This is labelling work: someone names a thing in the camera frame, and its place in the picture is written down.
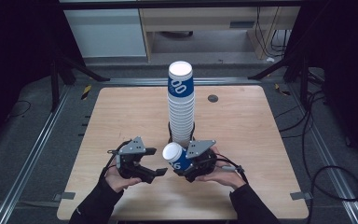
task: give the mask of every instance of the wooden tabletop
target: wooden tabletop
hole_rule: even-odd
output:
[[[293,201],[290,196],[300,188],[263,89],[196,86],[195,93],[196,139],[216,140],[223,155],[242,165],[250,185],[277,218],[307,217],[304,200]],[[216,103],[208,101],[211,94],[218,96]],[[112,219],[236,219],[228,197],[230,187],[188,183],[162,158],[169,139],[168,116],[167,87],[102,89],[65,189],[76,196],[62,199],[58,218],[69,219],[95,187],[110,159],[107,150],[141,136],[146,147],[157,149],[154,156],[144,156],[141,164],[169,170],[152,184],[126,189]]]

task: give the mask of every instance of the human hand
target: human hand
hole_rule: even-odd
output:
[[[138,177],[130,179],[125,179],[121,177],[116,167],[116,160],[112,160],[109,167],[110,168],[107,170],[105,175],[105,180],[110,186],[110,188],[112,188],[112,190],[114,190],[116,193],[127,189],[129,186],[136,185],[142,182],[141,178]]]
[[[211,147],[211,150],[217,155],[220,154],[217,150],[217,147]],[[196,177],[197,181],[215,181],[224,186],[230,186],[234,189],[237,189],[246,184],[246,182],[235,172],[227,171],[222,169],[222,166],[230,166],[228,162],[217,161],[214,167],[213,172],[208,175],[200,175]]]

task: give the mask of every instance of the black sleeve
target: black sleeve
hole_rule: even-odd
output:
[[[230,193],[229,197],[237,212],[238,223],[280,223],[248,184]]]
[[[102,178],[86,199],[77,207],[69,220],[70,224],[108,223],[116,203],[124,190],[116,193]]]

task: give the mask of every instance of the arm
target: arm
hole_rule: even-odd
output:
[[[211,147],[211,150],[216,155],[220,154],[217,147]],[[196,180],[215,181],[221,185],[232,187],[234,192],[230,193],[229,196],[237,212],[240,224],[280,223],[252,188],[236,172],[226,171],[221,168],[225,165],[229,164],[217,161],[216,167],[211,174],[198,176]]]
[[[102,179],[71,216],[70,224],[107,223],[124,190],[117,193]]]
[[[140,178],[124,179],[115,165],[116,160],[113,160],[106,175],[74,211],[70,224],[108,223],[124,189],[141,182]]]
[[[280,223],[248,184],[234,190],[229,197],[240,224]]]

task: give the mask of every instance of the white wall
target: white wall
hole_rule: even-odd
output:
[[[112,0],[61,0],[92,1]],[[67,10],[65,15],[83,58],[146,57],[138,9]]]

